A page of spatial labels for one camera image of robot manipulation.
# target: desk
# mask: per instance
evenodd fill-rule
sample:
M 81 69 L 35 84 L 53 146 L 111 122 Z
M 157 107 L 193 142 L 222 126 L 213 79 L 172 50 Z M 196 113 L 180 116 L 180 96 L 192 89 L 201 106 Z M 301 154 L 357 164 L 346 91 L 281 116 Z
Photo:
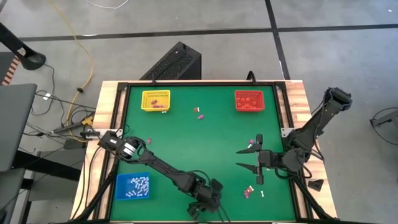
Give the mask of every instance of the desk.
M 114 124 L 115 128 L 119 128 L 121 124 L 128 124 L 131 129 L 130 133 L 128 134 L 137 135 L 144 139 L 146 137 L 151 137 L 153 143 L 149 145 L 148 148 L 157 156 L 169 162 L 176 168 L 183 170 L 206 170 L 211 177 L 219 179 L 220 182 L 224 184 L 225 188 L 223 190 L 223 198 L 221 201 L 226 207 L 231 220 L 269 221 L 294 220 L 297 216 L 307 217 L 305 203 L 303 202 L 301 193 L 293 185 L 290 186 L 287 180 L 276 179 L 273 172 L 266 172 L 264 176 L 265 184 L 263 186 L 258 186 L 255 184 L 256 178 L 254 175 L 234 164 L 235 162 L 244 162 L 248 164 L 256 163 L 255 156 L 236 156 L 234 152 L 241 150 L 241 148 L 245 146 L 246 141 L 248 139 L 253 139 L 257 133 L 262 133 L 264 135 L 264 142 L 268 144 L 266 144 L 266 146 L 271 147 L 274 151 L 281 151 L 283 149 L 280 142 L 279 128 L 288 128 L 291 126 L 291 124 L 293 124 L 295 128 L 299 128 L 311 117 L 307 97 L 305 95 L 305 90 L 301 81 L 258 81 L 257 84 L 262 84 L 253 86 L 249 80 L 173 80 L 158 81 L 157 87 L 150 86 L 151 82 L 148 81 L 131 81 L 128 83 L 135 85 L 131 89 L 124 88 L 125 86 L 121 84 L 124 82 L 127 81 L 120 83 L 117 81 L 103 82 L 93 124 L 94 128 L 110 128 L 112 126 L 111 123 Z M 158 90 L 171 89 L 172 102 L 170 111 L 167 114 L 146 113 L 141 111 L 139 105 L 141 102 L 142 90 L 150 90 L 154 88 Z M 223 102 L 230 98 L 233 100 L 233 91 L 235 89 L 262 90 L 264 92 L 266 110 L 256 114 L 245 114 L 244 116 L 248 116 L 245 118 L 241 117 L 242 114 L 240 114 L 239 117 L 234 117 L 236 116 L 237 112 L 233 107 L 230 111 L 225 110 L 226 107 L 223 106 Z M 212 99 L 210 95 L 218 95 L 218 97 Z M 183 100 L 183 96 L 190 97 L 184 104 L 176 103 L 181 102 Z M 205 101 L 212 99 L 212 101 L 214 100 L 217 102 L 217 104 L 213 105 L 212 103 L 206 103 L 203 101 L 204 99 Z M 285 107 L 285 102 L 287 103 L 287 101 L 289 101 L 288 108 Z M 203 112 L 205 115 L 205 119 L 196 119 L 198 114 L 193 112 L 193 107 L 196 106 L 201 108 L 201 112 Z M 232 132 L 230 129 L 233 129 L 234 127 L 227 127 L 228 122 L 225 120 L 225 118 L 222 118 L 221 115 L 234 119 L 237 127 L 242 128 L 243 131 L 240 133 Z M 184 122 L 178 122 L 178 125 L 172 126 L 171 124 L 173 122 L 176 124 L 177 117 Z M 160 128 L 154 129 L 154 124 L 152 124 L 152 122 L 157 122 Z M 181 131 L 178 131 L 180 128 L 188 128 L 189 132 L 182 133 Z M 216 133 L 220 132 L 226 134 L 225 138 L 220 138 L 220 135 L 214 137 Z M 195 140 L 195 138 L 202 138 L 205 136 L 207 139 L 211 139 L 211 144 L 208 147 L 215 147 L 220 150 L 222 149 L 222 154 L 227 154 L 228 152 L 229 156 L 226 156 L 226 158 L 232 161 L 229 161 L 229 164 L 225 166 L 227 166 L 228 170 L 231 172 L 227 173 L 227 169 L 221 169 L 217 171 L 215 168 L 207 167 L 203 164 L 201 165 L 199 160 L 192 159 L 189 162 L 182 162 L 184 160 L 178 159 L 176 152 L 174 152 L 176 148 L 181 148 L 180 145 L 184 146 L 188 144 L 187 142 L 181 142 L 181 139 L 178 138 L 178 136 L 181 135 L 184 135 L 185 138 L 189 137 L 189 140 L 194 141 L 195 144 L 199 144 L 202 148 L 205 148 L 205 145 L 201 145 L 201 143 L 199 143 L 199 139 Z M 110 158 L 108 166 L 104 167 L 103 169 L 105 156 L 104 150 L 99 151 L 93 158 L 93 154 L 97 148 L 97 142 L 97 140 L 89 142 L 86 151 L 86 170 L 88 170 L 91 160 L 94 159 L 94 161 L 91 168 L 90 188 L 87 189 L 86 184 L 85 190 L 83 191 L 83 205 L 85 204 L 85 197 L 87 193 L 89 201 L 96 193 L 98 184 L 100 182 L 101 173 L 103 171 L 109 172 L 111 164 L 113 163 L 113 158 Z M 190 149 L 187 150 L 188 151 L 184 152 L 180 151 L 178 156 L 184 157 L 185 159 L 188 156 L 196 156 L 203 159 L 203 156 L 200 154 L 193 154 Z M 173 154 L 167 157 L 167 153 L 165 152 L 169 151 L 173 151 Z M 215 150 L 209 151 L 208 149 L 206 150 L 206 153 L 212 153 L 211 156 L 207 157 L 208 160 L 211 160 L 209 158 L 218 159 L 221 155 L 220 151 L 215 152 Z M 307 167 L 313 173 L 313 180 L 323 179 L 325 181 L 321 192 L 310 190 L 311 193 L 316 198 L 318 203 L 326 210 L 326 212 L 335 217 L 336 212 L 333 199 L 331 197 L 327 176 L 322 161 L 311 157 L 310 161 L 307 163 Z M 120 163 L 118 174 L 139 172 L 142 170 L 150 171 L 150 168 L 145 166 L 129 166 L 127 164 Z M 167 195 L 161 196 L 155 193 L 153 198 L 146 201 L 135 201 L 134 203 L 115 202 L 112 195 L 110 196 L 112 197 L 111 200 L 108 200 L 109 191 L 107 190 L 101 201 L 100 208 L 95 215 L 97 215 L 98 218 L 110 218 L 111 221 L 148 222 L 162 220 L 170 222 L 182 222 L 190 220 L 186 214 L 186 206 L 189 202 L 191 202 L 189 198 L 186 195 L 178 192 L 177 189 L 166 178 L 157 177 L 155 172 L 151 173 L 151 178 L 152 176 L 159 185 L 156 185 L 154 189 L 151 188 L 151 192 L 160 192 L 160 190 L 164 190 L 168 192 Z M 230 178 L 231 176 L 236 176 L 243 179 L 244 184 L 242 186 L 240 186 L 240 184 L 233 184 L 235 181 L 233 178 Z M 83 173 L 81 173 L 80 183 L 76 193 L 72 214 L 75 213 L 81 198 L 83 178 L 85 178 L 86 183 L 89 181 L 88 172 L 86 172 L 85 176 L 83 176 Z M 257 195 L 253 194 L 253 196 L 251 196 L 249 199 L 245 199 L 243 196 L 243 190 L 248 185 L 252 185 L 255 188 L 255 192 L 257 189 Z M 258 191 L 260 190 L 264 191 L 265 197 L 259 196 Z M 170 199 L 172 200 L 170 203 L 173 206 L 170 206 L 170 204 L 163 205 L 167 202 L 167 199 L 169 201 Z M 109 203 L 112 204 L 112 209 L 107 210 Z M 243 214 L 246 215 L 238 216 L 237 211 L 240 205 Z M 154 210 L 160 210 L 163 207 L 167 212 L 154 212 L 153 215 L 145 215 L 145 212 L 143 212 L 142 214 L 136 214 L 133 217 L 131 215 L 131 211 L 136 211 L 138 207 L 147 207 L 148 209 L 154 208 Z M 79 208 L 77 214 L 81 213 L 82 210 L 83 206 Z M 213 216 L 209 213 L 204 213 L 201 216 L 208 221 L 218 220 L 216 216 Z

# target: black box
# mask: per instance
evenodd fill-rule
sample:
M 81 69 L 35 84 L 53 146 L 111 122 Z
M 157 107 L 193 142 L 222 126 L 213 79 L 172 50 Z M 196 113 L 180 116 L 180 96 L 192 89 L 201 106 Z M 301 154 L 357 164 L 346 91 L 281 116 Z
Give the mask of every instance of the black box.
M 178 42 L 140 80 L 201 80 L 201 53 Z

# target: yellow bin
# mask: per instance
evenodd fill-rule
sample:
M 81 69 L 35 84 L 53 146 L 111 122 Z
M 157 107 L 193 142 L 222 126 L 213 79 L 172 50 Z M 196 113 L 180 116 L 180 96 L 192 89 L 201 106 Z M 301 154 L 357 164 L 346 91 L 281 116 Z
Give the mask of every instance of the yellow bin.
M 152 90 L 142 92 L 141 109 L 144 111 L 168 111 L 170 109 L 170 90 Z

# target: wooden table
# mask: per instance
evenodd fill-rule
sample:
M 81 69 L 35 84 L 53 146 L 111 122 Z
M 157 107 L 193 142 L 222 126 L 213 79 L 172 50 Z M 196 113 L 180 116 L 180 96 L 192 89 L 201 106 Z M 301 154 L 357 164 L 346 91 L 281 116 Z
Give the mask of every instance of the wooden table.
M 280 80 L 261 80 L 262 82 L 281 82 Z M 116 93 L 118 89 L 119 83 L 150 83 L 151 81 L 105 81 L 102 84 L 101 92 L 99 94 L 97 109 L 95 113 L 95 118 L 93 122 L 93 127 L 95 129 L 109 129 L 111 126 L 111 119 L 113 116 L 113 109 L 116 103 Z M 172 81 L 157 81 L 158 83 L 178 83 L 178 82 L 188 82 L 185 80 L 172 80 Z M 197 80 L 195 82 L 251 82 L 250 80 Z M 286 86 L 286 92 L 289 99 L 290 111 L 293 118 L 293 123 L 295 128 L 302 127 L 310 118 L 311 112 L 307 101 L 307 96 L 305 94 L 304 85 L 301 80 L 289 80 L 284 81 Z M 282 97 L 282 91 L 278 90 L 279 96 L 279 103 L 280 108 L 282 110 L 282 118 L 284 122 L 284 126 L 288 127 L 288 119 L 286 108 L 284 106 L 284 99 Z M 119 104 L 117 108 L 117 115 L 116 115 L 116 127 L 120 127 L 121 120 L 122 120 L 122 113 L 123 113 L 123 106 L 124 106 L 124 99 L 126 97 L 126 90 L 123 90 L 119 97 Z M 97 149 L 98 140 L 91 140 L 88 143 L 88 147 L 86 150 L 86 161 L 85 161 L 85 175 L 83 176 L 83 172 L 81 172 L 80 181 L 78 185 L 78 189 L 75 196 L 75 202 L 73 204 L 72 214 L 75 213 L 76 209 L 78 208 L 81 195 L 83 194 L 83 200 L 81 203 L 80 208 L 77 211 L 77 216 L 83 211 L 84 204 L 86 203 L 86 196 L 88 194 L 88 201 L 94 197 L 95 193 L 98 190 L 98 185 L 100 182 L 100 176 L 102 172 L 103 160 L 105 155 L 105 150 L 100 150 L 96 153 L 96 156 L 93 158 L 93 154 Z M 94 160 L 91 167 L 91 177 L 90 177 L 90 188 L 87 189 L 88 186 L 88 170 L 89 164 L 91 160 Z M 113 158 L 111 157 L 107 173 L 110 171 L 111 164 L 113 163 Z M 315 190 L 309 189 L 311 194 L 317 200 L 317 202 L 323 207 L 323 209 L 331 216 L 337 217 L 335 206 L 333 203 L 333 199 L 330 192 L 330 187 L 328 183 L 328 178 L 326 176 L 325 166 L 323 162 L 318 160 L 316 157 L 312 156 L 310 160 L 306 163 L 306 166 L 311 170 L 313 177 L 309 180 L 317 180 L 323 179 L 323 187 L 320 192 Z M 85 178 L 85 186 L 83 188 L 83 178 Z M 300 214 L 302 218 L 306 218 L 306 210 L 305 204 L 303 201 L 303 196 L 300 193 L 300 190 L 296 187 L 297 197 L 298 197 L 298 204 L 300 207 Z M 101 206 L 99 210 L 99 217 L 98 218 L 105 218 L 106 213 L 106 204 L 108 202 L 108 195 L 109 189 L 104 193 L 103 199 L 101 201 Z

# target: gray floor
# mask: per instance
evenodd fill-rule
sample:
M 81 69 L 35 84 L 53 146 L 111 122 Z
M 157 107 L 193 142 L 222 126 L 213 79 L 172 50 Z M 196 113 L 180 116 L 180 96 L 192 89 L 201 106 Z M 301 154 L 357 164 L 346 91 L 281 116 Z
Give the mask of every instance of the gray floor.
M 100 9 L 84 1 L 54 0 L 70 19 L 76 34 L 117 34 L 171 30 L 270 27 L 263 0 L 130 0 L 117 10 Z M 123 0 L 92 0 L 118 5 Z M 398 3 L 377 0 L 272 0 L 279 27 L 398 24 Z M 70 35 L 47 1 L 9 0 L 0 21 L 19 37 Z M 379 139 L 369 125 L 377 111 L 397 106 L 398 29 L 280 33 L 292 79 L 304 80 L 311 108 L 329 86 L 353 94 L 353 106 L 339 114 L 320 137 L 331 191 L 339 217 L 357 222 L 396 223 L 398 214 L 398 147 Z M 260 79 L 283 79 L 271 33 L 191 35 L 84 40 L 95 63 L 95 77 L 79 103 L 95 106 L 103 80 L 140 78 L 176 42 L 203 55 L 203 79 L 245 78 L 253 70 Z M 71 100 L 89 75 L 86 55 L 74 41 L 26 43 L 42 52 L 55 67 L 55 95 Z M 18 67 L 12 84 L 36 83 L 50 91 L 51 71 Z M 34 108 L 48 101 L 37 97 Z M 62 109 L 54 103 L 49 114 L 29 121 L 44 129 L 60 124 Z M 391 141 L 396 130 L 381 133 Z M 21 146 L 52 151 L 59 143 L 23 138 Z M 35 202 L 31 223 L 64 222 L 73 195 Z

